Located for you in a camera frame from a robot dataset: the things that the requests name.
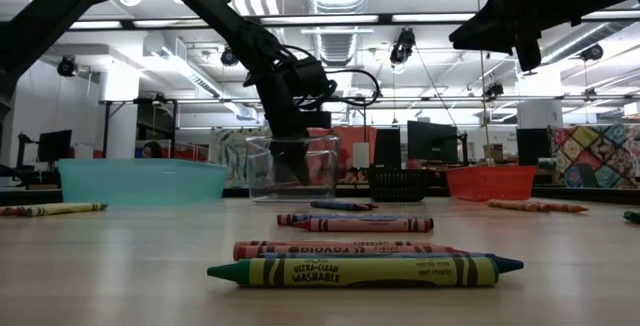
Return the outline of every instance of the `desk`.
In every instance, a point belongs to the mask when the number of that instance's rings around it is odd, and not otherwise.
[[[176,209],[0,219],[3,325],[631,325],[640,323],[638,226],[626,207],[588,216],[491,209],[446,198],[382,212],[435,218],[433,234],[306,233],[246,199]],[[494,288],[239,289],[205,275],[249,239],[430,240],[521,259]]]

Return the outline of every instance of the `box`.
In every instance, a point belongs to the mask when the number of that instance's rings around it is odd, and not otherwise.
[[[247,185],[255,202],[335,198],[340,139],[246,139]]]
[[[60,160],[65,202],[178,205],[222,197],[226,167],[176,159]]]

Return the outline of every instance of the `black wire basket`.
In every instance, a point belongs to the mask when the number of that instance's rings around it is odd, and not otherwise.
[[[419,202],[425,194],[422,170],[369,169],[369,192],[377,202]]]

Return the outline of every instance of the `clear glass container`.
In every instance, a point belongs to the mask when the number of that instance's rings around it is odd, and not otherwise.
[[[255,202],[335,198],[340,138],[249,137],[247,186]]]

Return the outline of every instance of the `blue crayon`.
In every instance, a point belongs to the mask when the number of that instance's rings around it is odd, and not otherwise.
[[[313,201],[311,202],[313,208],[326,208],[331,210],[343,210],[343,211],[371,211],[378,206],[367,203],[353,203],[353,202],[336,202],[336,201]]]
[[[343,220],[395,220],[402,216],[394,215],[329,215],[329,214],[280,214],[278,215],[278,225],[292,226],[296,222],[311,219],[343,219]]]
[[[266,259],[276,258],[298,258],[298,259],[337,259],[337,258],[394,258],[394,259],[441,259],[441,258],[456,258],[456,257],[487,257],[492,259],[498,271],[503,274],[511,271],[521,270],[524,268],[524,263],[518,260],[507,259],[498,257],[494,254],[485,254],[477,252],[455,252],[455,253],[382,253],[382,254],[317,254],[317,253],[277,253],[266,252],[264,255]]]

